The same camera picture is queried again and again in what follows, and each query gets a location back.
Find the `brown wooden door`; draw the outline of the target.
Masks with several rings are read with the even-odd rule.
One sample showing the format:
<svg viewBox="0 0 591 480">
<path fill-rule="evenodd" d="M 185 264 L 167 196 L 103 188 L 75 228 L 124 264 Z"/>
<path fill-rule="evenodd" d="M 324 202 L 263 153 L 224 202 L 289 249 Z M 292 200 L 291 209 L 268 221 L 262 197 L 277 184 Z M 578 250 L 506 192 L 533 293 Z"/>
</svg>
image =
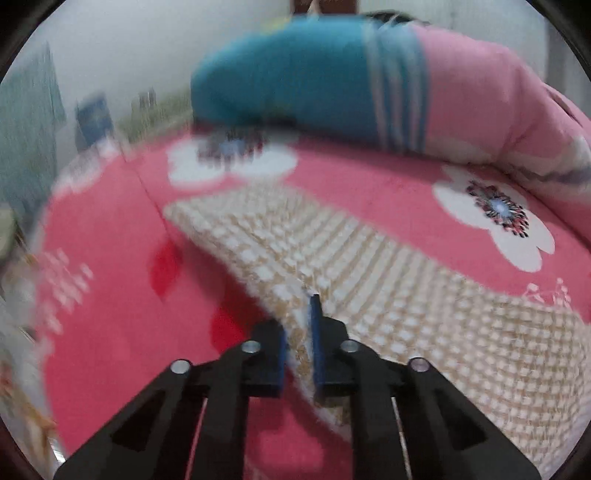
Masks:
<svg viewBox="0 0 591 480">
<path fill-rule="evenodd" d="M 355 15 L 358 13 L 356 0 L 291 0 L 290 9 L 294 14 Z"/>
</svg>

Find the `pink and blue quilt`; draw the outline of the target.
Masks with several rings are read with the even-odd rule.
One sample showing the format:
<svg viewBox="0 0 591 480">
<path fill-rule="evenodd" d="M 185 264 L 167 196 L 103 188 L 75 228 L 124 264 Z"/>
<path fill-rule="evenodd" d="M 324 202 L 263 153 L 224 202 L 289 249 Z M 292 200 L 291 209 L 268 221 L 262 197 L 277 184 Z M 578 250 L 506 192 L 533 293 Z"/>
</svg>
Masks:
<svg viewBox="0 0 591 480">
<path fill-rule="evenodd" d="M 207 122 L 287 120 L 590 198 L 589 120 L 510 49 L 437 27 L 294 18 L 205 57 L 190 98 Z"/>
</svg>

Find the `pink floral bed blanket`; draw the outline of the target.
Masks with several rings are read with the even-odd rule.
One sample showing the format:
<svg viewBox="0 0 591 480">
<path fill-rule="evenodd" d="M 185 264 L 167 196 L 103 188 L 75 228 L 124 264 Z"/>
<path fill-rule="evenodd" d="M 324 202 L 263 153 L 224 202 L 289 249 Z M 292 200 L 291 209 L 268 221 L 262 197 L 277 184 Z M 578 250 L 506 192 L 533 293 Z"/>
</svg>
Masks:
<svg viewBox="0 0 591 480">
<path fill-rule="evenodd" d="M 590 329 L 590 252 L 538 199 L 492 169 L 271 136 L 228 167 L 204 137 L 104 155 L 63 183 L 45 224 L 40 356 L 61 440 L 77 449 L 173 360 L 203 362 L 271 315 L 164 214 L 171 203 L 280 184 L 373 226 L 482 286 L 548 300 Z M 351 474 L 349 419 L 305 398 L 290 368 L 280 400 L 256 400 L 246 477 Z"/>
</svg>

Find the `beige white checked knit coat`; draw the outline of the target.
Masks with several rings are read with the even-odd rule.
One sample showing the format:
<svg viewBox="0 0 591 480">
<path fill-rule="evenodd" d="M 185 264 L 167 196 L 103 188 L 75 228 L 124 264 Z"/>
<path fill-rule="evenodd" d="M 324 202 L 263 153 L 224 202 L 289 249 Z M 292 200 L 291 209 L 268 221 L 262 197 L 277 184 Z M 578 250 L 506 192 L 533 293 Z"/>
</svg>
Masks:
<svg viewBox="0 0 591 480">
<path fill-rule="evenodd" d="M 424 356 L 537 467 L 567 460 L 590 420 L 590 329 L 570 307 L 486 288 L 311 196 L 254 184 L 165 207 L 287 331 L 312 395 L 308 296 L 384 358 Z"/>
</svg>

